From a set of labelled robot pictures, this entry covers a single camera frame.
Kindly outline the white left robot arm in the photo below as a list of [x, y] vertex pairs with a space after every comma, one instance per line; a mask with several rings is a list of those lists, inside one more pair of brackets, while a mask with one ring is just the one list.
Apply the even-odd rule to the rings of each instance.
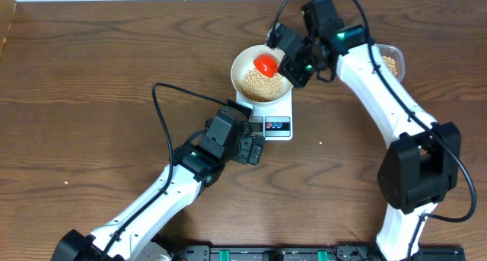
[[56, 245], [52, 260], [140, 260], [153, 238], [221, 176], [225, 164], [257, 165], [265, 138], [239, 138], [220, 145], [198, 131], [173, 151], [162, 174], [129, 207], [84, 236], [75, 229]]

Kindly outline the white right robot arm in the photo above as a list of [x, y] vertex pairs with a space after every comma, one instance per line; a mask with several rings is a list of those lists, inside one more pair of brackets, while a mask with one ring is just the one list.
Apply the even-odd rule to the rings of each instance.
[[302, 88], [330, 70], [361, 101], [387, 146], [377, 173], [387, 211], [375, 243], [383, 260], [413, 257], [427, 215], [457, 185], [460, 131], [438, 123], [412, 99], [366, 24], [345, 26], [333, 0], [308, 2], [301, 14], [307, 36], [279, 23], [269, 31], [268, 46], [285, 54], [279, 73]]

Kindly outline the red plastic measuring scoop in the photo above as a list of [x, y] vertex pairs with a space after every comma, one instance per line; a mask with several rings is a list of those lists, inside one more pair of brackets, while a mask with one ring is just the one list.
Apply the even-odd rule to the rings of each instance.
[[253, 60], [254, 67], [261, 74], [271, 78], [279, 69], [276, 60], [269, 54], [261, 54]]

